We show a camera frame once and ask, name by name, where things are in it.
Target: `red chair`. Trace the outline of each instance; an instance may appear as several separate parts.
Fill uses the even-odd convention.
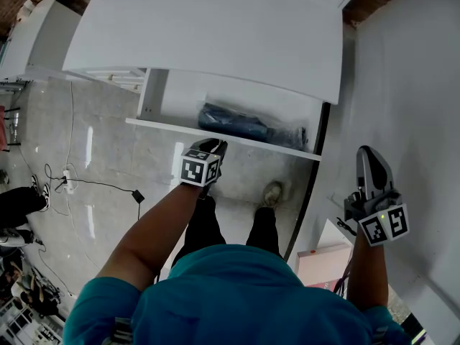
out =
[[[16,107],[14,109],[5,110],[5,106],[0,106],[0,151],[9,152],[7,149],[8,146],[20,146],[20,143],[8,143],[6,139],[6,128],[5,128],[5,120],[9,120],[9,118],[5,117],[5,113],[11,111],[18,111],[20,107]]]

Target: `plastic bag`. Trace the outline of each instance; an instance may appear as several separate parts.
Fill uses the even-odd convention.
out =
[[[308,139],[304,126],[284,126],[268,118],[262,121],[260,117],[205,102],[198,115],[198,125],[213,132],[306,151]]]

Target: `shoe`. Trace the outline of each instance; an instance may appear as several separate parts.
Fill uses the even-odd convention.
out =
[[[37,195],[40,194],[40,193],[38,192],[38,179],[37,179],[37,176],[36,176],[36,175],[32,175],[32,188],[35,189],[35,192],[37,193]]]
[[[50,207],[50,186],[48,184],[45,184],[43,186],[43,192],[42,196],[45,197],[46,200],[46,206],[43,207],[40,212],[45,212],[49,207]]]
[[[282,184],[277,181],[271,182],[265,187],[262,202],[257,209],[264,207],[276,209],[281,202],[281,198]]]

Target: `beige shoe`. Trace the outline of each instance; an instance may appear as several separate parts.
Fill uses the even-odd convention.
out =
[[[262,207],[276,209],[281,202],[281,198],[282,184],[278,181],[271,182],[265,187],[262,202],[257,209]]]

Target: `shirt sleeve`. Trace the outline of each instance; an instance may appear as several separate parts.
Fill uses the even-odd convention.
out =
[[[112,277],[98,277],[85,285],[64,327],[64,344],[102,344],[126,328],[141,292]]]
[[[411,338],[393,321],[386,307],[378,306],[363,312],[372,327],[373,344],[409,345]]]

